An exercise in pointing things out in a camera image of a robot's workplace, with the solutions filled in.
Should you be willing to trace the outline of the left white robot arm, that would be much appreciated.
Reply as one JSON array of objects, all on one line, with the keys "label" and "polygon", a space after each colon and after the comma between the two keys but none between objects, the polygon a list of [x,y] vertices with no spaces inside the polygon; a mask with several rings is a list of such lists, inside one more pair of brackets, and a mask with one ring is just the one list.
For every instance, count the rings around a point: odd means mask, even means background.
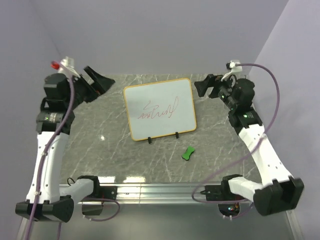
[{"label": "left white robot arm", "polygon": [[66,144],[75,119],[74,109],[90,103],[106,93],[115,81],[86,66],[92,79],[72,74],[73,88],[65,73],[47,76],[40,112],[36,118],[37,157],[34,175],[25,201],[16,204],[17,215],[34,221],[67,223],[77,203],[87,198],[96,201],[102,196],[97,176],[82,175],[71,186],[60,187],[60,173]]}]

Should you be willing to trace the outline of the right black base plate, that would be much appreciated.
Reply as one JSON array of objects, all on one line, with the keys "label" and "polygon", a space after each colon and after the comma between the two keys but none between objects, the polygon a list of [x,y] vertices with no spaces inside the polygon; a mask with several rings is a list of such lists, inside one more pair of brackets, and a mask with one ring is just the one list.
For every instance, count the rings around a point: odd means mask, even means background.
[{"label": "right black base plate", "polygon": [[220,185],[205,185],[201,194],[205,195],[207,201],[222,201],[224,198]]}]

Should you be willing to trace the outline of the green whiteboard eraser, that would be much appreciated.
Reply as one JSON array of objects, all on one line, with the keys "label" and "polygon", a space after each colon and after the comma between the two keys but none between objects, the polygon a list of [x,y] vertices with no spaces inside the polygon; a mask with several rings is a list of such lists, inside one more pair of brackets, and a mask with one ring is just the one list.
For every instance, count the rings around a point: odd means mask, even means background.
[{"label": "green whiteboard eraser", "polygon": [[191,155],[195,152],[195,148],[192,146],[188,146],[185,150],[185,152],[181,155],[182,159],[185,161],[189,161]]}]

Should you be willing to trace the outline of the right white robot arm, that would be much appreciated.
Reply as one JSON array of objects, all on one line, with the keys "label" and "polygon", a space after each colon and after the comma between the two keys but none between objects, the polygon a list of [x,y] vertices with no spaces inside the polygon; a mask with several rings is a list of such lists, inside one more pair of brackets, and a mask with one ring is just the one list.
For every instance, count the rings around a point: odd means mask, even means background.
[{"label": "right white robot arm", "polygon": [[262,216],[295,209],[305,186],[286,169],[266,135],[253,107],[255,84],[234,75],[223,80],[222,75],[209,74],[194,85],[199,97],[212,88],[209,98],[219,98],[228,107],[230,125],[250,151],[261,178],[257,183],[241,174],[225,176],[219,185],[206,185],[201,191],[206,202],[231,206],[234,213],[240,202],[250,201]]}]

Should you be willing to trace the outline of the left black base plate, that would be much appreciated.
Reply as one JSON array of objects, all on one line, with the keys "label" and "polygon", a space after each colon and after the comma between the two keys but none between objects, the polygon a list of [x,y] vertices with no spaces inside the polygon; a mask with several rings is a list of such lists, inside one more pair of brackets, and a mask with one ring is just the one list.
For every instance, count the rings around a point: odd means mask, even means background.
[{"label": "left black base plate", "polygon": [[99,199],[109,199],[109,200],[116,200],[118,193],[117,186],[100,186],[98,192]]}]

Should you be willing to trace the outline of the yellow-framed whiteboard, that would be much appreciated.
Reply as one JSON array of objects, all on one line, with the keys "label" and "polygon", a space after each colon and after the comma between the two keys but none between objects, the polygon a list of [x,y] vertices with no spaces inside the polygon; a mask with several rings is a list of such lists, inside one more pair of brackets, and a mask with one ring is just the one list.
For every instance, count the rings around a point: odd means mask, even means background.
[{"label": "yellow-framed whiteboard", "polygon": [[136,142],[197,128],[192,84],[188,78],[127,86],[123,95],[130,135]]}]

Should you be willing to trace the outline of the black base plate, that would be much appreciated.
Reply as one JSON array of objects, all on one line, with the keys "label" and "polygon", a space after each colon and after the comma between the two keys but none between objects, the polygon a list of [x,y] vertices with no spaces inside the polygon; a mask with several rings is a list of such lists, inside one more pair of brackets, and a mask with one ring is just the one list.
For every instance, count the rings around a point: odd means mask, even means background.
[{"label": "black base plate", "polygon": [[117,186],[100,186],[98,192],[99,199],[109,199],[109,200],[116,200],[118,193]]},{"label": "black base plate", "polygon": [[205,195],[207,201],[222,201],[224,198],[220,185],[205,185],[201,194]]}]

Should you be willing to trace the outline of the aluminium mounting rail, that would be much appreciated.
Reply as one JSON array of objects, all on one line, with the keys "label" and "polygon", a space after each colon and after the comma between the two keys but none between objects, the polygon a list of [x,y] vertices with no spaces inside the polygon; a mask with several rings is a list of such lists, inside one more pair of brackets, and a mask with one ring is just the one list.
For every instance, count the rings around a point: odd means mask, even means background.
[{"label": "aluminium mounting rail", "polygon": [[102,186],[117,186],[116,200],[121,205],[165,205],[165,204],[199,204],[206,202],[200,194],[205,188],[201,186],[192,198],[196,183],[102,183]]}]

